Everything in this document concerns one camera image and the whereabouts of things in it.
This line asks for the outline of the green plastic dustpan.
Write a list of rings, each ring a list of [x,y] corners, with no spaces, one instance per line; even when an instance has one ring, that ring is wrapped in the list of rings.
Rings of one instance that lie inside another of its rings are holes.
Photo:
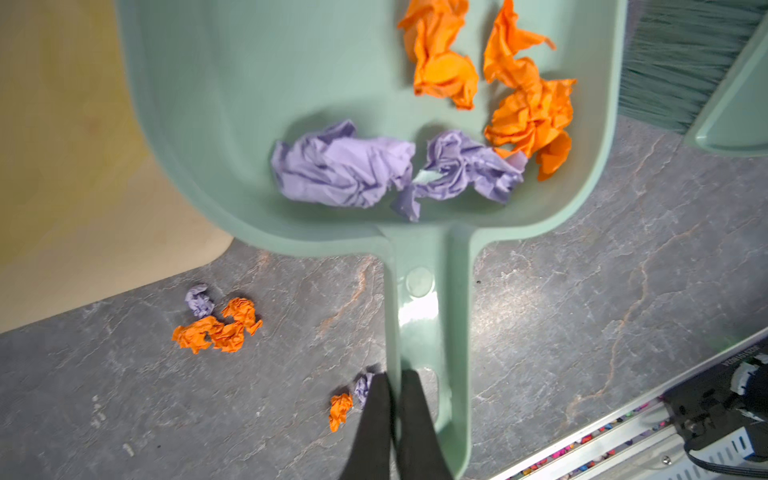
[[[385,266],[386,367],[438,379],[435,430],[455,477],[472,447],[473,263],[497,241],[544,234],[597,183],[615,132],[628,5],[519,1],[521,28],[549,37],[530,54],[542,75],[572,78],[573,148],[550,180],[529,165],[509,203],[474,192],[423,205],[411,223],[387,203],[332,209],[281,195],[270,158],[290,142],[352,120],[362,137],[424,145],[442,130],[480,137],[499,85],[471,111],[418,97],[398,22],[403,1],[119,1],[137,118],[176,188],[209,220],[253,246],[292,256],[367,253]]]

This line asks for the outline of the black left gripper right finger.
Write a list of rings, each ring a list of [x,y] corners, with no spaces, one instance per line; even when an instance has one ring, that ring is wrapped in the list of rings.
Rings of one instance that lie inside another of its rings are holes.
[[[398,405],[401,437],[397,467],[401,479],[453,478],[442,455],[418,372],[404,370]]]

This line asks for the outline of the green hand brush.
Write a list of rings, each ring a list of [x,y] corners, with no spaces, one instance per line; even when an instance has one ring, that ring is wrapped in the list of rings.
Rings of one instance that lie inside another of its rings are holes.
[[[766,2],[646,2],[619,111],[711,154],[766,156]]]

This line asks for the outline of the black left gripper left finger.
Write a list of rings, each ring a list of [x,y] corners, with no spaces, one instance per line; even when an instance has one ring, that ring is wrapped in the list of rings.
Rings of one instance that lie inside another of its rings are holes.
[[[390,478],[391,416],[388,377],[375,374],[341,480]]]

